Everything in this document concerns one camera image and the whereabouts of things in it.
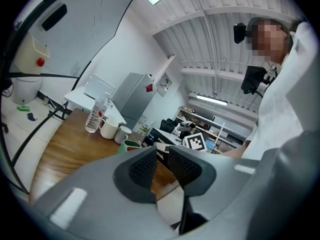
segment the wooden tabletop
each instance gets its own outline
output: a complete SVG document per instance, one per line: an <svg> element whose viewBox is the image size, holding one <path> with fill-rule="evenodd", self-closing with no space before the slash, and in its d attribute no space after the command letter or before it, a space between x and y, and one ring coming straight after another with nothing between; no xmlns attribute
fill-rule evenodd
<svg viewBox="0 0 320 240"><path fill-rule="evenodd" d="M95 133L86 131L87 118L86 112L75 109L55 132L36 168L30 189L30 204L81 166L117 153L120 145L103 138L99 130ZM173 174L158 162L152 181L152 192L157 200L177 185Z"/></svg>

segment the white bucket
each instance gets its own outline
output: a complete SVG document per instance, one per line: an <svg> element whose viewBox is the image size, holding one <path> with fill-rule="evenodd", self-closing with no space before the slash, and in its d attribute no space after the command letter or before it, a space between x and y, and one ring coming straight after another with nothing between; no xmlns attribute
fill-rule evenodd
<svg viewBox="0 0 320 240"><path fill-rule="evenodd" d="M19 77L13 81L14 88L12 100L23 105L33 101L37 97L42 82L41 77Z"/></svg>
<svg viewBox="0 0 320 240"><path fill-rule="evenodd" d="M49 49L28 32L14 56L13 63L22 73L40 75L49 58ZM38 59L44 59L43 66L37 65Z"/></svg>

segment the corrugated metal ceiling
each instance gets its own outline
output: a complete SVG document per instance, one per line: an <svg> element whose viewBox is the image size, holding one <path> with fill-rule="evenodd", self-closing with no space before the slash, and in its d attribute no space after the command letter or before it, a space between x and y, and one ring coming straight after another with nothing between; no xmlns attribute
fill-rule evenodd
<svg viewBox="0 0 320 240"><path fill-rule="evenodd" d="M133 0L130 8L150 33L163 29L154 38L168 58L177 56L182 68L214 70L217 67L218 72L226 71L242 76L246 73L247 65L270 69L267 62L251 55L245 42L234 43L233 25L239 22L246 24L250 18L257 16L248 13L248 9L258 8L255 12L262 9L261 13L266 14L267 11L270 15L276 12L276 16L282 17L279 20L286 20L286 23L288 19L302 15L292 0L162 0L154 6L147 0ZM217 8L227 10L224 13L210 12ZM213 49L205 14L212 28ZM215 90L215 78L212 76L186 75L185 79L190 92L211 96ZM243 94L241 82L219 78L217 87L219 99L258 113L261 98Z"/></svg>

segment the person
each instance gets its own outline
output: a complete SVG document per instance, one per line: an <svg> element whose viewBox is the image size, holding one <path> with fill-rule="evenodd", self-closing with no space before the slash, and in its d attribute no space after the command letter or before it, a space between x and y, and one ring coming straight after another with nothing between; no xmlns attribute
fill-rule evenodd
<svg viewBox="0 0 320 240"><path fill-rule="evenodd" d="M176 135L177 137L180 136L180 131L178 131L178 127L180 126L179 122L174 120L174 129L172 130L171 134Z"/></svg>
<svg viewBox="0 0 320 240"><path fill-rule="evenodd" d="M196 125L192 121L183 121L180 123L180 126L177 128L177 131L181 132L179 138L182 140L189 136L191 130L195 127Z"/></svg>
<svg viewBox="0 0 320 240"><path fill-rule="evenodd" d="M252 54L279 65L278 76L263 96L258 119L244 145L222 155L260 160L266 150L279 148L303 132L286 94L315 59L319 41L305 18L287 28L275 19L256 17L246 30Z"/></svg>

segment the gray refrigerator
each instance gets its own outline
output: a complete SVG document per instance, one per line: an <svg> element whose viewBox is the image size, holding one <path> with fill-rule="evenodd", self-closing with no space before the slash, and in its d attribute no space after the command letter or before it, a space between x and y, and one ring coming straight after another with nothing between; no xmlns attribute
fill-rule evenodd
<svg viewBox="0 0 320 240"><path fill-rule="evenodd" d="M156 94L155 89L147 91L151 84L147 74L129 73L113 96L115 107L131 130Z"/></svg>

